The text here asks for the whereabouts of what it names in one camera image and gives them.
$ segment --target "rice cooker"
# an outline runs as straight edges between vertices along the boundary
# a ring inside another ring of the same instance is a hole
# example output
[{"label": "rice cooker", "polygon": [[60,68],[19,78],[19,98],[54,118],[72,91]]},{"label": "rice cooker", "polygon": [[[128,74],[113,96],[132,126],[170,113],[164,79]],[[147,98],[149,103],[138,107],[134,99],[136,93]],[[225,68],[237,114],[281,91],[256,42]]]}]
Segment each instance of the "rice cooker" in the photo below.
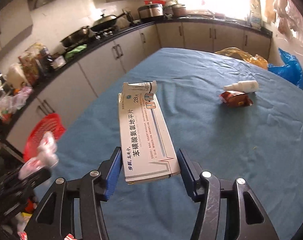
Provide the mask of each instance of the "rice cooker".
[{"label": "rice cooker", "polygon": [[157,18],[163,18],[163,5],[160,3],[153,3],[141,6],[138,8],[138,14],[142,22],[150,22]]}]

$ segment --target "metal screw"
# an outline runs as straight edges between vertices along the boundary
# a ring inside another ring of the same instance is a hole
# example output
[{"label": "metal screw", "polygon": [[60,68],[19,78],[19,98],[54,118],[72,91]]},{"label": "metal screw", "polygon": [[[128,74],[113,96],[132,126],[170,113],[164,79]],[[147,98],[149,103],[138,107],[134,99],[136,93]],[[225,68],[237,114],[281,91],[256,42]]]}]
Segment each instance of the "metal screw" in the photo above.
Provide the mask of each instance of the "metal screw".
[{"label": "metal screw", "polygon": [[96,171],[96,170],[95,170],[95,171],[91,171],[91,172],[90,172],[90,176],[92,176],[92,177],[97,177],[97,176],[99,175],[99,173],[100,173],[100,172],[99,172],[99,171]]},{"label": "metal screw", "polygon": [[210,173],[209,171],[203,171],[203,172],[202,172],[202,176],[203,176],[204,178],[210,178],[210,177],[211,177],[211,173]]},{"label": "metal screw", "polygon": [[56,184],[62,184],[64,182],[64,178],[56,179]]},{"label": "metal screw", "polygon": [[241,184],[241,185],[244,185],[246,183],[246,181],[242,178],[238,178],[236,181],[238,184]]}]

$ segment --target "yellow plastic bag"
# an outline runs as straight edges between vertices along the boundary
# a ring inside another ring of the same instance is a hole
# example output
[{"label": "yellow plastic bag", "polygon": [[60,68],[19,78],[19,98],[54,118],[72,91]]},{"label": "yellow plastic bag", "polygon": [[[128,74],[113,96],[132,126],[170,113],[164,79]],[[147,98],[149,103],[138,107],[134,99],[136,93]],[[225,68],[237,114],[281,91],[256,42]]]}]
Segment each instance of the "yellow plastic bag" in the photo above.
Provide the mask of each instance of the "yellow plastic bag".
[{"label": "yellow plastic bag", "polygon": [[238,49],[238,48],[226,48],[221,51],[217,51],[215,53],[219,54],[219,55],[224,55],[227,57],[230,57],[232,54],[236,53],[239,56],[241,56],[245,62],[254,64],[258,67],[261,67],[261,68],[267,70],[267,64],[268,64],[267,60],[257,54],[255,56],[252,56],[248,52],[244,52],[243,50]]}]

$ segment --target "red snack package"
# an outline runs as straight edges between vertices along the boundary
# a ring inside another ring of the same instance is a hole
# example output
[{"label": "red snack package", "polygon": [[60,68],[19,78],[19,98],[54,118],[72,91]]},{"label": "red snack package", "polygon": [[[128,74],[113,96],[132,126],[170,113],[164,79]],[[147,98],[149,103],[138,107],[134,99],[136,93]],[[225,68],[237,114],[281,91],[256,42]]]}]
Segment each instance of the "red snack package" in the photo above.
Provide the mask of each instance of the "red snack package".
[{"label": "red snack package", "polygon": [[225,91],[219,95],[220,99],[230,107],[251,106],[253,101],[247,94],[238,91]]}]

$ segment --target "white bottle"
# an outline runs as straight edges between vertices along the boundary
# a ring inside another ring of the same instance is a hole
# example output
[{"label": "white bottle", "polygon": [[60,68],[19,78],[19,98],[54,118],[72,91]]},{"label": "white bottle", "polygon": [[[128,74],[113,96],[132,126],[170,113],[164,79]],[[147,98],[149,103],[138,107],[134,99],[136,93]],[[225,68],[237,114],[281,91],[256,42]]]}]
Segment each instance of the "white bottle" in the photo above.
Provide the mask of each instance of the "white bottle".
[{"label": "white bottle", "polygon": [[256,92],[259,86],[256,80],[239,81],[228,86],[224,86],[225,91],[234,90],[244,93]]}]

